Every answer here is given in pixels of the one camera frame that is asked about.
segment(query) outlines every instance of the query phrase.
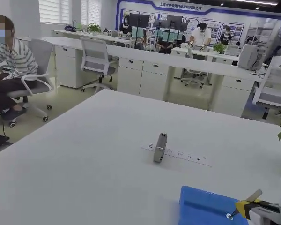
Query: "gray device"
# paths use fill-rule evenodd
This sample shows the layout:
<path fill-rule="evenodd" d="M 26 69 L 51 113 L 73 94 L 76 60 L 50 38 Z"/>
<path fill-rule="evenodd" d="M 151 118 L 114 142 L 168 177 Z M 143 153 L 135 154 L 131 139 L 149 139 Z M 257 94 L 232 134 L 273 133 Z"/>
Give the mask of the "gray device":
<path fill-rule="evenodd" d="M 166 134 L 161 133 L 159 135 L 155 152 L 154 152 L 154 162 L 160 163 L 164 156 L 165 146 L 167 144 L 167 138 L 168 136 Z"/>
<path fill-rule="evenodd" d="M 265 57 L 264 47 L 246 44 L 240 53 L 238 66 L 248 70 L 260 70 Z"/>

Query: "ceiling light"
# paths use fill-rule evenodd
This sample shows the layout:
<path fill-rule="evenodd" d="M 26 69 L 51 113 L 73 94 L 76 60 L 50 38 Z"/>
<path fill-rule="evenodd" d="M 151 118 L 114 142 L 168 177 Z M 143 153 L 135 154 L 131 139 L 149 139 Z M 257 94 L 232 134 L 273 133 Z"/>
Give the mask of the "ceiling light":
<path fill-rule="evenodd" d="M 256 0 L 230 0 L 230 1 L 240 1 L 240 2 L 247 2 L 247 3 L 270 5 L 270 6 L 276 6 L 278 4 L 277 2 L 266 2 L 266 1 L 256 1 Z"/>

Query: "printer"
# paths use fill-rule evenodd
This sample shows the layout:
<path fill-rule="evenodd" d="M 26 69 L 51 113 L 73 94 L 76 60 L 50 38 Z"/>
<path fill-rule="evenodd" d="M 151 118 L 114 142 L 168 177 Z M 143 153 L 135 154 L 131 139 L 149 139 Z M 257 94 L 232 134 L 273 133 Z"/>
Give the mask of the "printer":
<path fill-rule="evenodd" d="M 256 45 L 244 45 L 238 66 L 248 70 L 260 70 L 266 57 L 266 48 Z"/>

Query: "blue sign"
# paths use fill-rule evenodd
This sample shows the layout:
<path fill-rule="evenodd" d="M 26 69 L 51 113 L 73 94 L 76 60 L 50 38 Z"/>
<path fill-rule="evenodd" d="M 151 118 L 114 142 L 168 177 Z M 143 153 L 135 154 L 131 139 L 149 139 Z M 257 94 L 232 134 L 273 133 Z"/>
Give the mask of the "blue sign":
<path fill-rule="evenodd" d="M 186 4 L 172 4 L 172 3 L 161 2 L 160 6 L 166 7 L 166 8 L 181 8 L 181 9 L 188 9 L 188 10 L 195 10 L 195 11 L 202 10 L 202 7 L 200 7 L 200 6 L 190 6 L 190 5 L 186 5 Z"/>

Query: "blue tray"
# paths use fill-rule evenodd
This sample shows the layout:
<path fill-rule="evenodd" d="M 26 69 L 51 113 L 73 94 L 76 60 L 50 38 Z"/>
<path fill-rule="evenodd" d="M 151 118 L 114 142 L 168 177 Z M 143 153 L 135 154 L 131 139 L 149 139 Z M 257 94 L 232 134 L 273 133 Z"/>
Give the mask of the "blue tray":
<path fill-rule="evenodd" d="M 179 225 L 248 225 L 240 214 L 227 219 L 237 199 L 225 197 L 188 186 L 181 187 Z"/>

